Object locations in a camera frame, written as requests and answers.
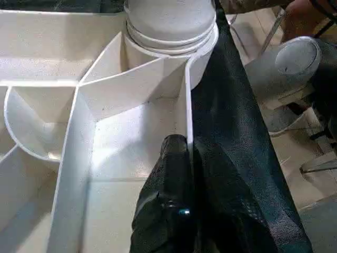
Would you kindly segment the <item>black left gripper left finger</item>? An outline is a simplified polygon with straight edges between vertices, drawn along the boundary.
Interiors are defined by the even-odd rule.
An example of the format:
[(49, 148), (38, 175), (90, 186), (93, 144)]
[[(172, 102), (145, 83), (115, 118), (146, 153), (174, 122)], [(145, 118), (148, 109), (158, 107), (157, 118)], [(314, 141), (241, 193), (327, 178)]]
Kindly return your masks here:
[(193, 252), (193, 176), (186, 138), (167, 136), (140, 191), (130, 252)]

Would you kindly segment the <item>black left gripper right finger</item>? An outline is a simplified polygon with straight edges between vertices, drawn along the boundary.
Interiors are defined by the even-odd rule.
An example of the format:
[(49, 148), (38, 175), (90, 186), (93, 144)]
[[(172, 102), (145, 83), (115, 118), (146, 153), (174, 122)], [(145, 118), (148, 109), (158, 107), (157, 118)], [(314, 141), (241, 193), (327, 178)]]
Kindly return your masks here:
[(235, 165), (216, 143), (194, 141), (202, 235), (218, 252), (277, 252), (266, 218)]

